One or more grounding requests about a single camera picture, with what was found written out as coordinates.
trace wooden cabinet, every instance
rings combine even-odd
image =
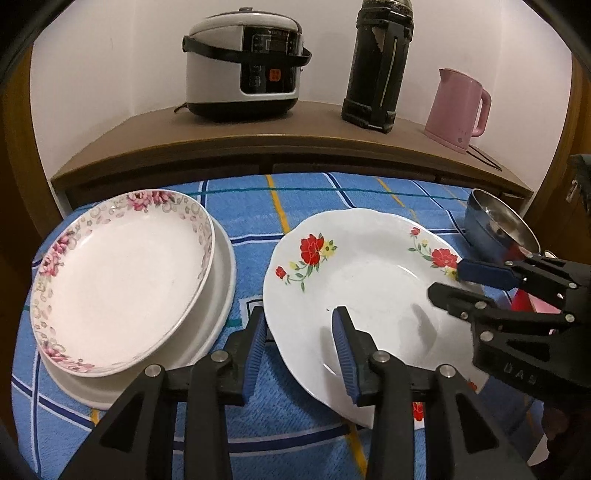
[[[528,199],[532,192],[498,159],[461,154],[397,118],[387,135],[343,121],[340,106],[298,102],[260,122],[214,123],[172,108],[129,118],[51,179],[76,208],[142,188],[229,176],[342,171],[428,180]]]

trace orange button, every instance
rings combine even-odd
[[[270,82],[279,82],[279,80],[281,80],[281,70],[280,69],[269,70],[269,81]]]

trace tablecloth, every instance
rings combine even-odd
[[[294,173],[204,180],[169,187],[197,199],[228,233],[238,268],[236,295],[214,349],[242,328],[262,304],[271,253],[291,228],[326,210],[370,208],[412,219],[449,242],[462,257],[476,258],[463,236],[470,190],[423,181],[343,173]],[[43,242],[33,276],[59,232],[83,212],[76,209]],[[509,295],[486,294],[508,307]],[[45,480],[59,477],[102,413],[63,393],[35,349],[29,297],[23,308],[12,370],[12,403],[20,451]],[[480,396],[527,459],[541,437],[541,406],[491,378]],[[177,416],[173,478],[182,478],[184,405]],[[236,480],[359,480],[371,431],[351,426],[309,396],[290,375],[276,345],[268,342],[255,393],[244,408],[227,407],[229,451]],[[425,478],[424,431],[415,432],[415,477]]]

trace thermos flask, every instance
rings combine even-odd
[[[392,130],[413,29],[410,0],[363,2],[343,120],[385,134]]]

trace stainless steel bowl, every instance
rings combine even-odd
[[[540,253],[530,227],[505,202],[484,190],[472,190],[464,224],[467,240],[488,261],[520,260],[523,249]]]

